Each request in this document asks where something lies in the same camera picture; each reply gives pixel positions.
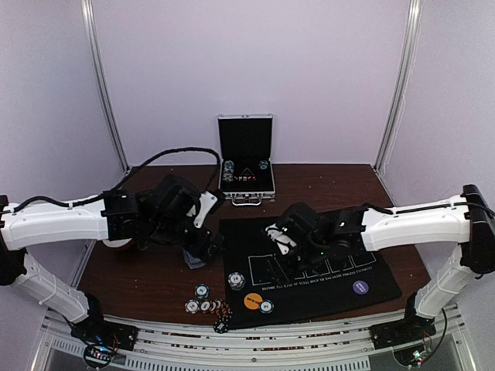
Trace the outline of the stack of poker chips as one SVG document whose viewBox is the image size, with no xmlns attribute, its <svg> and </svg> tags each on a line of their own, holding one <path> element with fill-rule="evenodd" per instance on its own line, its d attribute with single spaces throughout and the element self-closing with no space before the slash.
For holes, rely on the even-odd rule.
<svg viewBox="0 0 495 371">
<path fill-rule="evenodd" d="M 210 287 L 207 284 L 198 284 L 194 288 L 194 294 L 199 300 L 205 300 L 210 296 Z"/>
</svg>

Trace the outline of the small chip stack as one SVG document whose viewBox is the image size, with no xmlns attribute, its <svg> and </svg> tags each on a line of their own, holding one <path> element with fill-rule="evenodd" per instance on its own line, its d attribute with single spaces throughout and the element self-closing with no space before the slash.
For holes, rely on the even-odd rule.
<svg viewBox="0 0 495 371">
<path fill-rule="evenodd" d="M 228 275 L 227 283 L 232 290 L 239 291 L 245 286 L 246 279 L 240 272 L 232 272 Z"/>
</svg>

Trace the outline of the blue green fifty chip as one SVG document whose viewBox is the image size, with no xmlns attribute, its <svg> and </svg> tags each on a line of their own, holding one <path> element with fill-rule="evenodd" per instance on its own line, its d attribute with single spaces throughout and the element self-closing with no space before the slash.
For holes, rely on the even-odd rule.
<svg viewBox="0 0 495 371">
<path fill-rule="evenodd" d="M 259 311 L 262 314 L 270 314 L 273 312 L 275 305 L 270 300 L 264 300 L 259 304 Z"/>
</svg>

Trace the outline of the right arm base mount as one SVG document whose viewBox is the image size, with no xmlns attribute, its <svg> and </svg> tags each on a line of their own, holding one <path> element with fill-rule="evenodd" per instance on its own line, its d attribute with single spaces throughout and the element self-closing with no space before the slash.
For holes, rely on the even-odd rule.
<svg viewBox="0 0 495 371">
<path fill-rule="evenodd" d="M 374 348 L 392 348 L 394 359 L 405 367 L 419 367 L 432 351 L 436 328 L 431 320 L 405 319 L 370 327 Z"/>
</svg>

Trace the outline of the purple small blind button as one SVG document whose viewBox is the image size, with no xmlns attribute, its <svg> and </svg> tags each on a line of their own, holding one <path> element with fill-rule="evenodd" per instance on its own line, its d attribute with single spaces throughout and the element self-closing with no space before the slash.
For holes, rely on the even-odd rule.
<svg viewBox="0 0 495 371">
<path fill-rule="evenodd" d="M 354 281 L 352 285 L 353 291 L 358 295 L 365 295 L 369 292 L 370 287 L 366 281 Z"/>
</svg>

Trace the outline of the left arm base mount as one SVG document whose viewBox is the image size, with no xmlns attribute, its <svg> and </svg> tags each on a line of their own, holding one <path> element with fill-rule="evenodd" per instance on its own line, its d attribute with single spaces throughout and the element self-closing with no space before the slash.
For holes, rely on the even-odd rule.
<svg viewBox="0 0 495 371">
<path fill-rule="evenodd" d="M 132 351 L 138 329 L 132 325 L 103 320 L 99 324 L 67 321 L 70 334 L 84 345 L 83 360 L 91 369 L 109 366 L 119 350 Z"/>
</svg>

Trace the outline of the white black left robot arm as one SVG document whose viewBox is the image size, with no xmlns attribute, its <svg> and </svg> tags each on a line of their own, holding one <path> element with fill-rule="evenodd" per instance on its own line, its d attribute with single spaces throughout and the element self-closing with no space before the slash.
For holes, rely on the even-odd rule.
<svg viewBox="0 0 495 371">
<path fill-rule="evenodd" d="M 225 200 L 219 189 L 200 191 L 173 174 L 151 190 L 128 192 L 123 185 L 70 201 L 33 196 L 16 204 L 1 197 L 1 284 L 20 288 L 58 311 L 95 343 L 111 337 L 98 299 L 63 283 L 28 254 L 27 247 L 71 240 L 101 241 L 110 248 L 157 243 L 180 246 L 208 263 L 223 245 L 222 236 L 203 225 Z"/>
</svg>

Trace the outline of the orange big blind button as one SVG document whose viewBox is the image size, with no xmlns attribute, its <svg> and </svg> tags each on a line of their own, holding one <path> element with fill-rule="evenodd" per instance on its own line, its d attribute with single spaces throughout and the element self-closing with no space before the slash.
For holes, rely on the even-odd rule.
<svg viewBox="0 0 495 371">
<path fill-rule="evenodd" d="M 258 293 L 251 292 L 244 297 L 244 306 L 252 311 L 258 310 L 262 302 L 263 298 Z"/>
</svg>

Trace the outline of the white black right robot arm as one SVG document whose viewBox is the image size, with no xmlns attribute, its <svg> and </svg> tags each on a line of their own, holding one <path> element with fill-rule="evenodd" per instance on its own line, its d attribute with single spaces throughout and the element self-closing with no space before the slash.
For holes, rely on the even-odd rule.
<svg viewBox="0 0 495 371">
<path fill-rule="evenodd" d="M 268 238 L 289 271 L 304 271 L 325 259 L 376 252 L 409 244 L 450 242 L 456 246 L 435 278 L 408 299 L 396 333 L 410 342 L 469 282 L 494 271 L 494 212 L 480 189 L 463 186 L 459 195 L 433 203 L 382 208 L 365 203 L 316 212 L 295 203 L 270 226 Z"/>
</svg>

